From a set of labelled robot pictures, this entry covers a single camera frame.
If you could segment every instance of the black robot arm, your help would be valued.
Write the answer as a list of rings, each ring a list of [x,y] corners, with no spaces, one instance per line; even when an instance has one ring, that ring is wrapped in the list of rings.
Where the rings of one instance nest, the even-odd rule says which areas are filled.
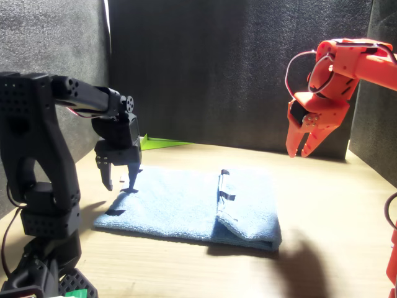
[[[141,163],[131,97],[65,76],[0,73],[0,155],[7,192],[12,200],[25,204],[21,206],[24,231],[36,237],[25,246],[17,269],[3,284],[2,298],[54,297],[74,289],[87,289],[89,298],[97,297],[95,287],[74,268],[81,255],[80,190],[55,104],[92,118],[101,137],[95,147],[96,163],[108,190],[112,190],[112,163],[128,166],[126,191],[133,191]],[[36,161],[50,183],[36,180]]]

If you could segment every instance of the folded towel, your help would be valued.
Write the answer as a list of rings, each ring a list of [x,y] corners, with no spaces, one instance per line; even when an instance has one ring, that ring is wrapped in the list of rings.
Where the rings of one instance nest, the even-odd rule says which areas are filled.
[[[95,227],[277,250],[281,231],[268,175],[145,167]]]

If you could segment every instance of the table surface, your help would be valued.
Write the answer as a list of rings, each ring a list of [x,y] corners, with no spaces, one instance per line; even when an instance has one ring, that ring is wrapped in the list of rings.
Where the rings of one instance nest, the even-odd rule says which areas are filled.
[[[76,164],[83,217],[78,268],[102,298],[388,297],[392,229],[383,205],[395,188],[349,151],[346,162],[198,144],[144,151],[144,165],[205,171],[256,166],[270,172],[283,237],[278,253],[93,230],[127,171],[113,166],[109,192],[94,158],[92,151]],[[0,220],[1,235],[13,214]],[[397,203],[391,214],[397,218]],[[16,220],[6,246],[11,269],[30,239]]]

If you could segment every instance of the green object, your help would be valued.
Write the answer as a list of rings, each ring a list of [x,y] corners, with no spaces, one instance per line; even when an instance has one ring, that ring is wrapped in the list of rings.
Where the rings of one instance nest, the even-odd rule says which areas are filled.
[[[87,289],[67,292],[65,297],[87,298]]]
[[[148,135],[146,134],[141,141],[141,149],[150,150],[150,149],[158,149],[158,148],[189,145],[189,144],[194,144],[194,143],[168,140],[166,138],[149,138]]]

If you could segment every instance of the black backdrop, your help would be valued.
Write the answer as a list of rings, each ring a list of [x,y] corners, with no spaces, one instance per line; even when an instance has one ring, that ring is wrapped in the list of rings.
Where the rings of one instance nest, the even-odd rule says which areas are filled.
[[[371,0],[109,1],[110,83],[135,100],[141,134],[285,150],[288,61],[320,41],[365,37]],[[304,90],[314,56],[292,68]],[[345,122],[315,152],[344,158]]]
[[[368,37],[396,52],[397,1],[374,0]],[[358,99],[349,148],[397,187],[397,92],[362,82]]]

